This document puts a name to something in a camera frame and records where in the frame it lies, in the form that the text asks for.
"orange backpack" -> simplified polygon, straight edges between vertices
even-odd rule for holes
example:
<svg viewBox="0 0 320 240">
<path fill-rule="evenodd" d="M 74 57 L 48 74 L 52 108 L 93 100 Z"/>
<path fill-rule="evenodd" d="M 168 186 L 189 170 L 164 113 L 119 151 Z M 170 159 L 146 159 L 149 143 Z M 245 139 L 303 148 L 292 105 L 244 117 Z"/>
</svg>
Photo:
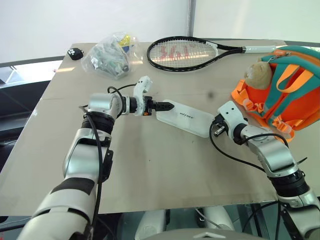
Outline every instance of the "orange backpack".
<svg viewBox="0 0 320 240">
<path fill-rule="evenodd" d="M 263 127 L 273 126 L 295 136 L 320 119 L 320 52 L 284 46 L 261 59 L 272 69 L 267 89 L 255 89 L 242 79 L 231 93 Z"/>
</svg>

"tennis racket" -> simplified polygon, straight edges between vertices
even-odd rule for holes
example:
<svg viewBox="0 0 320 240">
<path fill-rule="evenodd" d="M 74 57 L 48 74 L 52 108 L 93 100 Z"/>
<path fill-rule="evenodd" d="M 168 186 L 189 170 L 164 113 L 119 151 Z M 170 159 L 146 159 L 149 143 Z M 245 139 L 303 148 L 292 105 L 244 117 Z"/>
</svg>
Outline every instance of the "tennis racket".
<svg viewBox="0 0 320 240">
<path fill-rule="evenodd" d="M 218 49 L 227 50 L 221 54 Z M 231 54 L 271 53 L 276 46 L 225 46 L 192 36 L 165 37 L 152 43 L 146 57 L 154 67 L 171 72 L 201 69 Z"/>
</svg>

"white wall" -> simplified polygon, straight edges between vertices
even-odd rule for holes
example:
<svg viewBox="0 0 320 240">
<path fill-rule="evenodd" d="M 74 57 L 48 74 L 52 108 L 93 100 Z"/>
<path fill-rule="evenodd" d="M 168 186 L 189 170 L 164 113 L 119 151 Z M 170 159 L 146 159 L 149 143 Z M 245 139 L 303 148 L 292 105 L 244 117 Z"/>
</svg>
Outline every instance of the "white wall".
<svg viewBox="0 0 320 240">
<path fill-rule="evenodd" d="M 320 0 L 197 0 L 193 35 L 320 43 Z"/>
<path fill-rule="evenodd" d="M 72 43 L 130 31 L 187 34 L 188 0 L 0 0 L 0 63 L 65 55 Z"/>
</svg>

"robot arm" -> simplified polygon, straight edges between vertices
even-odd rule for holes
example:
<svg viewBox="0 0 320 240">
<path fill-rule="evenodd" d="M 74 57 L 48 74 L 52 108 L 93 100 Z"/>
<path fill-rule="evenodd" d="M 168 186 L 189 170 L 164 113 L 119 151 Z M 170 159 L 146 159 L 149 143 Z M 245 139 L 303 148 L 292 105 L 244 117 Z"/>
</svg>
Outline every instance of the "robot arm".
<svg viewBox="0 0 320 240">
<path fill-rule="evenodd" d="M 319 237 L 320 202 L 305 181 L 305 174 L 299 169 L 290 150 L 271 134 L 267 128 L 248 125 L 237 106 L 228 101 L 218 109 L 213 121 L 219 126 L 215 136 L 227 131 L 229 138 L 236 144 L 246 139 L 247 146 L 257 155 L 263 169 L 276 190 L 281 203 L 284 224 L 292 239 L 311 239 Z"/>
<path fill-rule="evenodd" d="M 144 76 L 134 87 L 133 97 L 122 98 L 117 93 L 95 93 L 90 97 L 87 114 L 63 163 L 64 180 L 44 198 L 23 228 L 19 240 L 92 239 L 100 164 L 95 133 L 87 115 L 92 119 L 99 137 L 104 182 L 112 167 L 113 152 L 109 150 L 111 133 L 121 111 L 123 115 L 148 116 L 152 109 L 168 111 L 174 107 L 171 103 L 155 102 L 152 97 L 143 96 L 151 85 L 149 77 Z"/>
</svg>

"racket handle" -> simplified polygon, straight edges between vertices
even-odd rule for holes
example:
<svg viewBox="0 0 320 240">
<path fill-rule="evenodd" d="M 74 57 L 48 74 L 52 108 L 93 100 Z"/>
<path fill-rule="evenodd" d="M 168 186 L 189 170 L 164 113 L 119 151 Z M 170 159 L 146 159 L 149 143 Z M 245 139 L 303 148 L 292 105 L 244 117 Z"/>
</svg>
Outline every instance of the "racket handle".
<svg viewBox="0 0 320 240">
<path fill-rule="evenodd" d="M 244 46 L 243 50 L 245 54 L 272 53 L 276 50 L 276 46 Z"/>
</svg>

